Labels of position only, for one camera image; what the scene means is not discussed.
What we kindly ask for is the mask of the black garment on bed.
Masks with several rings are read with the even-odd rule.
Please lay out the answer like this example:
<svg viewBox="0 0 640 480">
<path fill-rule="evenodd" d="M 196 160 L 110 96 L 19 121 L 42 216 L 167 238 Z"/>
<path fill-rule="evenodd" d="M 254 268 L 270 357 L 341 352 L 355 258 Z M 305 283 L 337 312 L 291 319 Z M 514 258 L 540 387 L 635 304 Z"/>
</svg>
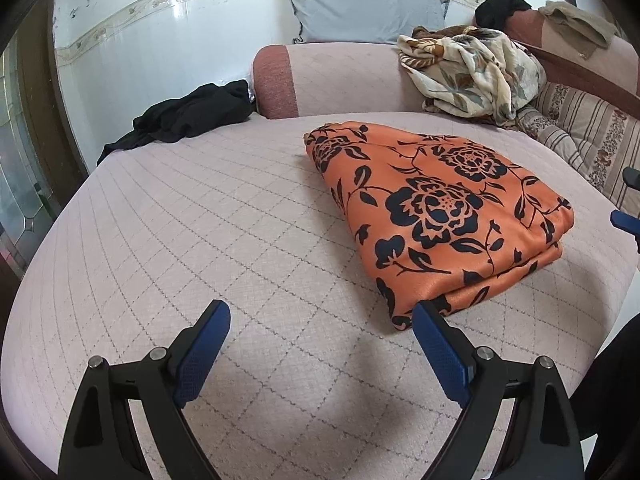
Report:
<svg viewBox="0 0 640 480">
<path fill-rule="evenodd" d="M 216 128 L 245 122 L 254 112 L 245 79 L 224 86 L 203 84 L 180 99 L 156 103 L 132 121 L 132 130 L 105 144 L 98 165 L 114 151 L 129 151 L 153 142 L 175 143 Z"/>
</svg>

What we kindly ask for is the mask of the pink bolster with red end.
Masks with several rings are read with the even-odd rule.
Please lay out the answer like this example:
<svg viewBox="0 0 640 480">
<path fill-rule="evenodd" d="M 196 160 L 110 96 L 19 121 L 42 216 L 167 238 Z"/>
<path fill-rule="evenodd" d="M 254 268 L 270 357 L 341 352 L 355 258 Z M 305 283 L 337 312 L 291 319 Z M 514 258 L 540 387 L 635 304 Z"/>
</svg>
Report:
<svg viewBox="0 0 640 480">
<path fill-rule="evenodd" d="M 424 101 L 389 44 L 270 44 L 255 55 L 252 77 L 269 119 L 420 112 Z"/>
</svg>

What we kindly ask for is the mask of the orange black floral garment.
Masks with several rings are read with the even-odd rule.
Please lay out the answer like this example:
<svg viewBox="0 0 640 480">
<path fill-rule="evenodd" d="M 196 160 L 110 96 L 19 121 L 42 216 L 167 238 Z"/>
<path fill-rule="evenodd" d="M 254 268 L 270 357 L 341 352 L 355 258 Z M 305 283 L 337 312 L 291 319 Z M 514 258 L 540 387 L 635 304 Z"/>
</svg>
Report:
<svg viewBox="0 0 640 480">
<path fill-rule="evenodd" d="M 501 294 L 558 260 L 574 226 L 566 198 L 460 136 L 332 122 L 304 143 L 398 330 L 421 301 L 450 315 Z"/>
</svg>

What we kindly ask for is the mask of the brown pink headboard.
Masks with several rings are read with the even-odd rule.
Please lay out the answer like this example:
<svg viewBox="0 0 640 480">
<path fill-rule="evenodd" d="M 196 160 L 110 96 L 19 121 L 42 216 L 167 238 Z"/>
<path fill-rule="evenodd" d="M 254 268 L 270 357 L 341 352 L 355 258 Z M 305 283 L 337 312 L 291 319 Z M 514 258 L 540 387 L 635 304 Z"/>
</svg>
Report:
<svg viewBox="0 0 640 480">
<path fill-rule="evenodd" d="M 504 31 L 538 58 L 549 82 L 588 92 L 639 118 L 639 57 L 626 40 L 614 37 L 607 49 L 583 58 L 535 10 L 515 12 Z"/>
</svg>

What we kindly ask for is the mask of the black cloth on headboard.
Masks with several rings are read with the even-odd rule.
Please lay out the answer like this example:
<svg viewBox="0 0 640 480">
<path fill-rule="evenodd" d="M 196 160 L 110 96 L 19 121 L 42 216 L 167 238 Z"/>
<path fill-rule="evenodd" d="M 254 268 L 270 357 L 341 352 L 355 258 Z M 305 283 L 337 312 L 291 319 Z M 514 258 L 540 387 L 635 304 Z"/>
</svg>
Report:
<svg viewBox="0 0 640 480">
<path fill-rule="evenodd" d="M 480 28 L 503 30 L 515 12 L 531 8 L 525 0 L 485 0 L 475 9 L 474 23 Z"/>
</svg>

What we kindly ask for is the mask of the striped floral cushion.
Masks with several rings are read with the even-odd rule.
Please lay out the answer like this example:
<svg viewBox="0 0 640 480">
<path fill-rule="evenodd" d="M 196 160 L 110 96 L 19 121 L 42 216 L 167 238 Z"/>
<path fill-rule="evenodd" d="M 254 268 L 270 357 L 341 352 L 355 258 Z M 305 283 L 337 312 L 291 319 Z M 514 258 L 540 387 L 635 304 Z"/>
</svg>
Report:
<svg viewBox="0 0 640 480">
<path fill-rule="evenodd" d="M 547 84 L 521 108 L 518 128 L 565 160 L 617 208 L 637 217 L 639 193 L 623 180 L 639 167 L 639 121 L 582 90 Z"/>
</svg>

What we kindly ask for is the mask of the cream floral crumpled cloth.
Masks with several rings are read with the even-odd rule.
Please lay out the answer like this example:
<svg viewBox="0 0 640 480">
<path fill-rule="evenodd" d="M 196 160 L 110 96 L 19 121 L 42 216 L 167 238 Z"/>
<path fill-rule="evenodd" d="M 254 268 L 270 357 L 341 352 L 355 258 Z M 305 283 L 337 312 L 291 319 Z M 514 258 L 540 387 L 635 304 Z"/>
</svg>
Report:
<svg viewBox="0 0 640 480">
<path fill-rule="evenodd" d="M 430 32 L 422 26 L 397 38 L 401 68 L 424 97 L 427 112 L 513 128 L 547 74 L 526 47 L 500 30 L 473 25 Z"/>
</svg>

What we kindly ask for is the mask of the wooden door with glass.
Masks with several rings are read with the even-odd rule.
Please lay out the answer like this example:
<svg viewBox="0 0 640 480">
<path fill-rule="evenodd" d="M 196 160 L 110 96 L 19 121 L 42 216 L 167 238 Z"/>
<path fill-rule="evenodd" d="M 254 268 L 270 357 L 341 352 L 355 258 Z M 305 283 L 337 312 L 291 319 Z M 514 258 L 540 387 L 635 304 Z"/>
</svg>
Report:
<svg viewBox="0 0 640 480">
<path fill-rule="evenodd" d="M 88 177 L 62 99 L 54 0 L 37 0 L 1 53 L 1 263 L 20 280 Z"/>
</svg>

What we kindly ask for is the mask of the grey pillow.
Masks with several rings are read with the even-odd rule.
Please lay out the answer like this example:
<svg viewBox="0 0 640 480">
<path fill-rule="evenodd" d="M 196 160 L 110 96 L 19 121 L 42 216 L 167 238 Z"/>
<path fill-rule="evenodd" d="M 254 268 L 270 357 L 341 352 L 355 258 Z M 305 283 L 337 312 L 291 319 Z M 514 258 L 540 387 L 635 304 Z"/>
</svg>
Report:
<svg viewBox="0 0 640 480">
<path fill-rule="evenodd" d="M 416 26 L 445 26 L 450 0 L 290 0 L 299 44 L 394 44 Z"/>
</svg>

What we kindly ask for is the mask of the olive garment on headboard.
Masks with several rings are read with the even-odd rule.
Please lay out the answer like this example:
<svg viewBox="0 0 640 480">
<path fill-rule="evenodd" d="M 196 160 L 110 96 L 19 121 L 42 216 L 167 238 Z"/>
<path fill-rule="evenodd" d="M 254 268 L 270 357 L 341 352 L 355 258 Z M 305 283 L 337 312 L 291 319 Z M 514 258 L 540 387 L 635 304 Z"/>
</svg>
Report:
<svg viewBox="0 0 640 480">
<path fill-rule="evenodd" d="M 590 58 L 597 49 L 608 50 L 617 34 L 609 21 L 564 1 L 547 1 L 538 12 L 582 58 Z"/>
</svg>

